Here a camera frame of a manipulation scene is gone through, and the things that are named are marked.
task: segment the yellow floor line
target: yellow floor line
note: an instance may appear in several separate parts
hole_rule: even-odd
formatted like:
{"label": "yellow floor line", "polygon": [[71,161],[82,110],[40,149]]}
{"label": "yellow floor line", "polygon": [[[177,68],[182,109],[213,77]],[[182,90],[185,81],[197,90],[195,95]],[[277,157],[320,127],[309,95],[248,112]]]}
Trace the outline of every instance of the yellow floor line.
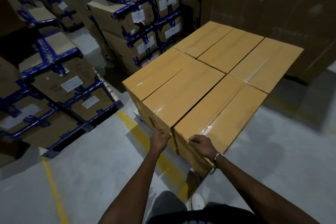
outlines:
{"label": "yellow floor line", "polygon": [[[139,125],[126,113],[118,111],[117,116],[123,121],[125,126],[130,130],[132,135],[141,144],[141,146],[149,151],[149,137]],[[186,176],[164,155],[161,154],[157,161],[158,166],[162,169],[165,177],[177,188],[177,196],[180,199],[185,199],[188,193],[188,185],[186,184]]]}
{"label": "yellow floor line", "polygon": [[60,196],[57,192],[56,184],[53,180],[53,175],[51,174],[50,167],[49,167],[46,160],[47,160],[47,158],[42,157],[42,163],[43,163],[44,170],[45,170],[45,173],[47,175],[47,178],[48,178],[48,181],[49,181],[49,184],[50,184],[50,189],[51,189],[51,192],[52,192],[52,196],[54,197],[54,200],[55,200],[55,203],[56,203],[56,208],[57,208],[59,218],[61,220],[61,224],[69,224],[67,215],[65,214],[65,211],[63,210],[63,207],[62,207],[62,204],[61,204],[61,198],[60,198]]}

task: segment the cardboard wall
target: cardboard wall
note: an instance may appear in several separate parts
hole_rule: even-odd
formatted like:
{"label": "cardboard wall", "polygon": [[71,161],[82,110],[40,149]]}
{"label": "cardboard wall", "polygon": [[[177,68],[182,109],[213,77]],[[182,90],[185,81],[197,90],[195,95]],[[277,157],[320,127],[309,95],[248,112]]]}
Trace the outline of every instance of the cardboard wall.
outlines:
{"label": "cardboard wall", "polygon": [[214,21],[304,48],[288,74],[309,83],[336,59],[335,8],[336,0],[203,0],[201,25]]}

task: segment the leg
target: leg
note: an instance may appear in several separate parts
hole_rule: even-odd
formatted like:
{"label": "leg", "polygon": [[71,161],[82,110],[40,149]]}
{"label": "leg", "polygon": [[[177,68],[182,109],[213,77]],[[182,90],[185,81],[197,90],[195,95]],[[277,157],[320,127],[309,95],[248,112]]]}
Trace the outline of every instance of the leg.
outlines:
{"label": "leg", "polygon": [[164,191],[155,199],[146,223],[150,218],[157,215],[183,211],[187,211],[187,207],[184,205],[184,203],[173,192]]}

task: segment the warehouse aisle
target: warehouse aisle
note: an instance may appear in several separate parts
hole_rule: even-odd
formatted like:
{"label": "warehouse aisle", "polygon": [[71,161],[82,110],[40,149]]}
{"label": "warehouse aisle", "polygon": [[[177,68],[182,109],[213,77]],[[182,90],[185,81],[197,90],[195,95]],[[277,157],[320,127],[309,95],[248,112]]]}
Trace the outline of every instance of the warehouse aisle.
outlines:
{"label": "warehouse aisle", "polygon": [[[85,29],[70,38],[112,83],[125,107],[52,160],[41,162],[38,150],[30,149],[22,159],[0,169],[1,223],[96,223],[148,149],[151,131],[135,117],[134,104],[117,83],[120,75],[112,73],[111,64],[105,66]],[[319,222],[332,223],[336,218],[335,150],[336,74],[326,71],[309,87],[283,79],[225,156]],[[146,215],[164,190],[186,201],[198,183],[188,174],[189,168],[181,157],[164,151]],[[207,201],[248,209],[218,170],[206,177],[197,192]]]}

